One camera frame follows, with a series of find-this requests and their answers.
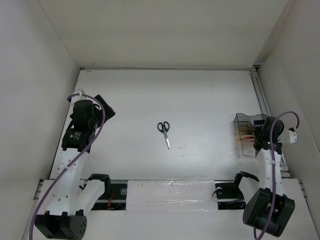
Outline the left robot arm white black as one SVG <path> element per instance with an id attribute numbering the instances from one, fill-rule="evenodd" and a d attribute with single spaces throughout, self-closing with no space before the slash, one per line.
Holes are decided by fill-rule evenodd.
<path id="1" fill-rule="evenodd" d="M 87 215 L 99 198 L 111 194 L 107 174 L 93 173 L 83 188 L 81 175 L 91 147 L 114 110 L 100 96 L 71 94 L 71 121 L 62 138 L 58 175 L 39 201 L 32 216 L 29 239 L 34 228 L 50 240 L 81 240 L 87 229 Z"/>

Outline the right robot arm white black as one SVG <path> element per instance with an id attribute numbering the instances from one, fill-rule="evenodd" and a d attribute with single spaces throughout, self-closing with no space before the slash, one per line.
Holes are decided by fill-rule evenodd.
<path id="1" fill-rule="evenodd" d="M 265 234 L 280 237 L 295 210 L 295 201 L 287 197 L 282 184 L 282 146 L 295 143 L 297 132 L 294 127 L 285 128 L 279 118 L 265 114 L 247 116 L 243 124 L 253 130 L 259 175 L 242 174 L 258 182 L 244 208 L 242 221 L 253 228 L 256 240 Z"/>

